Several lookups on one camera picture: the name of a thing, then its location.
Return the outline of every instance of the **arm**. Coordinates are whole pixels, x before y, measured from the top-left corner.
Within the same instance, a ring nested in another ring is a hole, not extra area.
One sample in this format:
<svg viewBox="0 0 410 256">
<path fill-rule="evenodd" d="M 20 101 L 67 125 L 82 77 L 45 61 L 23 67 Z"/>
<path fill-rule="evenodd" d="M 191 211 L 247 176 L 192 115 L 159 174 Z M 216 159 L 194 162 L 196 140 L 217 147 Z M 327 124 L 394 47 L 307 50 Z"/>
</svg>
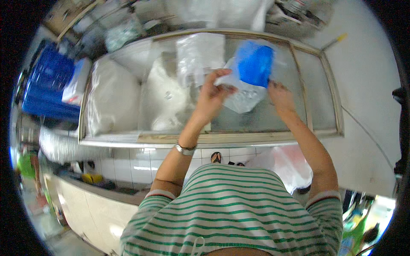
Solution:
<svg viewBox="0 0 410 256">
<path fill-rule="evenodd" d="M 281 83 L 269 83 L 269 96 L 276 111 L 292 132 L 313 171 L 309 199 L 320 192 L 338 190 L 337 174 L 332 159 L 325 147 L 309 130 L 296 113 L 293 95 Z"/>
<path fill-rule="evenodd" d="M 179 137 L 178 142 L 181 147 L 193 148 L 196 146 L 202 128 L 219 113 L 228 95 L 236 91 L 235 88 L 226 89 L 223 86 L 214 85 L 218 77 L 230 73 L 229 69 L 218 69 L 207 76 L 196 109 Z M 191 159 L 192 156 L 182 155 L 173 148 L 159 167 L 151 191 L 161 189 L 179 196 Z"/>
</svg>

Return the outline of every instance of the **wristwatch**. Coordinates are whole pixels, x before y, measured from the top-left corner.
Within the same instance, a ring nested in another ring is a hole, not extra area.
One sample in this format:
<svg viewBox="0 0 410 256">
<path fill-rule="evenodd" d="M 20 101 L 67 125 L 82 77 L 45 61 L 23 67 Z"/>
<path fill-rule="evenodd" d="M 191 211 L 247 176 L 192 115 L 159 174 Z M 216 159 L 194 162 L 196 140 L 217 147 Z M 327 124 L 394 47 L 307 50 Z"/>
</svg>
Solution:
<svg viewBox="0 0 410 256">
<path fill-rule="evenodd" d="M 181 152 L 181 154 L 185 155 L 185 156 L 193 156 L 196 150 L 196 146 L 195 147 L 181 147 L 181 145 L 179 144 L 175 144 L 174 147 Z"/>
</svg>

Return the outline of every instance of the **pink plastic bag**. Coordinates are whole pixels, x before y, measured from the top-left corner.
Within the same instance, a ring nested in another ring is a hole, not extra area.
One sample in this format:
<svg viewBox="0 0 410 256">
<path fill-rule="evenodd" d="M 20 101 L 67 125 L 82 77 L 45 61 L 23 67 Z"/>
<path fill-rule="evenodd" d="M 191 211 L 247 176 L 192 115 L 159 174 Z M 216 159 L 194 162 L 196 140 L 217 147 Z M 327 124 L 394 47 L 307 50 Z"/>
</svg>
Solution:
<svg viewBox="0 0 410 256">
<path fill-rule="evenodd" d="M 292 194 L 297 188 L 306 188 L 312 183 L 313 172 L 299 145 L 272 147 L 250 160 L 247 167 L 260 167 L 275 172 Z"/>
</svg>

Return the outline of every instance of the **foot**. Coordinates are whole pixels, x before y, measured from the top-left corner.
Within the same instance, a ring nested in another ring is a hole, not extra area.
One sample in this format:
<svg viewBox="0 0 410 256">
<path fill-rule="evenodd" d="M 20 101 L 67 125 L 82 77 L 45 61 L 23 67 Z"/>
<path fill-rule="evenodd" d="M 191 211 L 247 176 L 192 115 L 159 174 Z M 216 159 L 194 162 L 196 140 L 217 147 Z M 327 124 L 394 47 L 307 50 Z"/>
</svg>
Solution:
<svg viewBox="0 0 410 256">
<path fill-rule="evenodd" d="M 221 153 L 215 152 L 211 155 L 211 163 L 221 163 Z"/>
</svg>

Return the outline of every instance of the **green striped shirt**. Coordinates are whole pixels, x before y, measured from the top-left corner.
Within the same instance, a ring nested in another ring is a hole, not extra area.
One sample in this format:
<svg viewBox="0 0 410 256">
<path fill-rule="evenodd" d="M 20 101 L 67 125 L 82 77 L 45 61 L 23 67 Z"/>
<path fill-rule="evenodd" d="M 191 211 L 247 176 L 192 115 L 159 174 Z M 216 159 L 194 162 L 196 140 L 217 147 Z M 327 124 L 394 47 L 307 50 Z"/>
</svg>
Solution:
<svg viewBox="0 0 410 256">
<path fill-rule="evenodd" d="M 151 195 L 121 236 L 122 255 L 190 255 L 227 247 L 272 255 L 336 255 L 342 238 L 342 204 L 326 191 L 304 208 L 269 170 L 203 165 L 179 197 Z"/>
</svg>

